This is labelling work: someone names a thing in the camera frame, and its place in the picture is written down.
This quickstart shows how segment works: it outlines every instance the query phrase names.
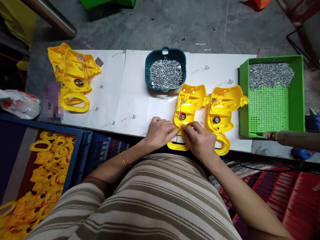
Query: plastic bag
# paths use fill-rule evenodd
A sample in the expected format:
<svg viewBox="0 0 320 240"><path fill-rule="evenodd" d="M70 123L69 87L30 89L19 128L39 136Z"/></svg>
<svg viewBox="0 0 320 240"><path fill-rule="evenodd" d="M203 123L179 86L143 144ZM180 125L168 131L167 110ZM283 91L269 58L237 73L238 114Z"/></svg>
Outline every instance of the plastic bag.
<svg viewBox="0 0 320 240"><path fill-rule="evenodd" d="M19 90L1 90L0 106L9 113L22 119L34 119L40 113L40 100Z"/></svg>

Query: wrist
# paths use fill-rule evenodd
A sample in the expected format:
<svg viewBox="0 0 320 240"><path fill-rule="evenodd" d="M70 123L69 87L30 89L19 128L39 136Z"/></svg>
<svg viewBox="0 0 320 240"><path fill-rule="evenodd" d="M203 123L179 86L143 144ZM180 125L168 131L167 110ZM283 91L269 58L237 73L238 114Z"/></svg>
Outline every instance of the wrist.
<svg viewBox="0 0 320 240"><path fill-rule="evenodd" d="M140 142L138 142L136 144L137 148L139 148L139 150L144 153L144 155L147 155L153 151L155 151L156 149L154 149L147 141L146 139L142 139Z"/></svg>
<svg viewBox="0 0 320 240"><path fill-rule="evenodd" d="M206 166L206 168L212 175L214 175L215 172L219 171L221 167L226 165L216 152L199 160Z"/></svg>

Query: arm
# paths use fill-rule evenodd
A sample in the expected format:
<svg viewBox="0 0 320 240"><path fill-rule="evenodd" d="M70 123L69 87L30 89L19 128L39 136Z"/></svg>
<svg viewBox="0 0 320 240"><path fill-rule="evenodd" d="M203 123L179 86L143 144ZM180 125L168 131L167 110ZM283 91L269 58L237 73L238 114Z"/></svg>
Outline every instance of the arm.
<svg viewBox="0 0 320 240"><path fill-rule="evenodd" d="M182 130L192 153L215 176L241 220L249 227L249 237L292 239L268 205L214 151L216 135L208 132L198 122L183 125Z"/></svg>
<svg viewBox="0 0 320 240"><path fill-rule="evenodd" d="M83 183L95 184L106 195L108 185L115 183L130 166L174 138L179 133L178 129L172 131L175 128L177 128L176 125L170 121L154 117L149 125L147 136L123 153L123 159L127 165L122 161L122 153L120 153L90 173Z"/></svg>

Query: table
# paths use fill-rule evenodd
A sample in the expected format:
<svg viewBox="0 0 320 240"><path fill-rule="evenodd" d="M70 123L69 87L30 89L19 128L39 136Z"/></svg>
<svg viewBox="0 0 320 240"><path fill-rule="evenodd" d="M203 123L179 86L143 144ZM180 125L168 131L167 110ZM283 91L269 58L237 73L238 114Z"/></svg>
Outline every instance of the table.
<svg viewBox="0 0 320 240"><path fill-rule="evenodd" d="M193 0L137 0L134 9L123 9L108 17L103 10L98 11L94 17L100 19L94 21L80 3L59 0L54 5L78 29L74 40L65 41L73 49L155 50L169 46L190 53L257 54L264 48L268 56L296 54L285 40L293 26L276 1L254 12L238 0L204 0L201 4ZM26 91L40 98L44 95L43 85L54 79L47 48L63 42L47 35L48 27L38 18L26 84ZM320 99L312 78L305 79L305 87L306 109L318 110ZM43 113L39 120L45 120ZM251 152L290 158L290 149L259 139L253 140Z"/></svg>

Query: metal pole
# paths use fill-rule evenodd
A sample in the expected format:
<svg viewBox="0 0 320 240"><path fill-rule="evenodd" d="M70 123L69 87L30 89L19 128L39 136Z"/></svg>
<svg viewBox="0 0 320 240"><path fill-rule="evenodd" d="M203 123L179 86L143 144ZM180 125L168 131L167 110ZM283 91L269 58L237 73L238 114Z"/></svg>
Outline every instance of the metal pole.
<svg viewBox="0 0 320 240"><path fill-rule="evenodd" d="M47 23L59 29L68 39L77 36L77 29L48 1L48 0L21 0Z"/></svg>

